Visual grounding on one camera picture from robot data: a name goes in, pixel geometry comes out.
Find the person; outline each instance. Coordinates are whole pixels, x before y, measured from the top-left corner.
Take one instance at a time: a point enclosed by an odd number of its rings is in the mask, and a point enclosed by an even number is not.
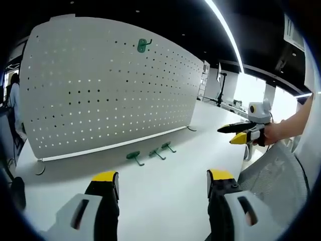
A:
[[[20,79],[17,73],[14,73],[11,77],[11,89],[9,93],[8,106],[14,108],[15,112],[15,129],[23,142],[26,141],[27,135],[24,132],[23,122],[20,116],[20,97],[19,97],[19,85]]]
[[[321,167],[321,77],[319,69],[306,42],[305,82],[312,91],[301,109],[289,119],[269,124],[264,130],[265,144],[302,135],[294,155],[300,161],[310,188],[314,186]]]

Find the ceiling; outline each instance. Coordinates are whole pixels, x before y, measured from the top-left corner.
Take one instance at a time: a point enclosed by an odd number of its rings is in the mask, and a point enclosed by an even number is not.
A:
[[[283,39],[284,15],[274,1],[215,0],[234,36],[244,65],[254,66],[279,76],[303,92],[304,53]],[[212,67],[219,61],[237,63],[225,30],[203,0],[162,1],[65,1],[37,5],[30,12],[20,34],[29,35],[32,28],[50,17],[63,14],[77,17],[99,17],[133,24],[155,32],[206,60]],[[280,70],[281,61],[285,66]],[[235,64],[222,64],[223,70],[238,72]],[[245,72],[279,85],[292,94],[296,91],[271,76],[245,68]]]

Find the ceiling light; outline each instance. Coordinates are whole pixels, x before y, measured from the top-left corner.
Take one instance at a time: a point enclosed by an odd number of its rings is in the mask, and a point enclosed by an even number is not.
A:
[[[208,6],[212,9],[212,11],[215,13],[217,18],[221,22],[227,36],[229,37],[229,39],[231,41],[231,44],[233,46],[234,52],[236,54],[237,60],[239,62],[240,68],[241,68],[241,72],[244,73],[244,68],[243,68],[243,63],[242,63],[240,52],[236,46],[236,42],[234,40],[231,30],[229,29],[229,26],[227,25],[225,19],[223,18],[223,15],[219,11],[219,9],[216,7],[216,5],[212,2],[212,0],[204,0],[204,1],[208,4]]]
[[[295,98],[299,99],[299,98],[302,98],[302,97],[308,97],[308,96],[311,96],[312,93],[308,93],[308,94],[301,94],[301,95],[298,95],[298,96],[295,96]]]

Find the white pegboard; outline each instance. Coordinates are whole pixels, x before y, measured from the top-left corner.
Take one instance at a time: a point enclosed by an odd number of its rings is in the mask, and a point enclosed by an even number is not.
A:
[[[144,53],[139,39],[152,39]],[[147,30],[97,18],[36,26],[21,65],[22,116],[37,158],[189,125],[203,63]]]

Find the desk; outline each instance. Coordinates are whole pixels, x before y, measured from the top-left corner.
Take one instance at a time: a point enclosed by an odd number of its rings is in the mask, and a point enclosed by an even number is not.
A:
[[[118,240],[205,240],[210,234],[207,214],[206,171],[230,171],[237,179],[244,145],[231,145],[235,134],[217,128],[239,122],[240,116],[201,101],[196,102],[191,127],[115,149],[64,160],[45,162],[35,175],[37,158],[26,142],[16,173],[26,185],[25,215],[36,230],[47,230],[56,212],[75,194],[84,193],[91,178],[108,170],[119,172]],[[148,152],[166,141],[172,148],[161,152],[167,159],[149,158]],[[141,151],[139,167],[125,156]]]

